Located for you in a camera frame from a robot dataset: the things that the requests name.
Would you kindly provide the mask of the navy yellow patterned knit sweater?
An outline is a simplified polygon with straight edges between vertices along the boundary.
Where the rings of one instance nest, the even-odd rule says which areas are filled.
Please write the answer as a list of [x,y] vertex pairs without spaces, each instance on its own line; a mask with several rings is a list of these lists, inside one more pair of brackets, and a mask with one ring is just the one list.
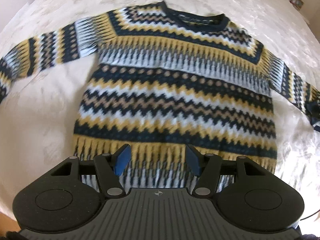
[[80,102],[73,152],[81,160],[132,149],[124,187],[191,187],[185,146],[226,160],[277,163],[271,92],[319,130],[319,91],[225,15],[166,3],[79,19],[31,37],[1,58],[1,98],[11,84],[58,64],[98,55]]

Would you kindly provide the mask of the white floral bedspread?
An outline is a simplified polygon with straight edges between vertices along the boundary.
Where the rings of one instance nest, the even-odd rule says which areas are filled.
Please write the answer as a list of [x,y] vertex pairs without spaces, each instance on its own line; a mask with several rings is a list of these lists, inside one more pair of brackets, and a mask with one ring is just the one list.
[[[224,13],[304,80],[319,86],[319,42],[287,0],[35,0],[1,32],[1,54],[26,38],[127,5],[166,1],[198,15]],[[45,70],[14,83],[1,103],[1,211],[15,194],[71,153],[76,113],[95,57]],[[276,175],[305,200],[301,228],[319,233],[319,133],[273,93],[278,145]]]

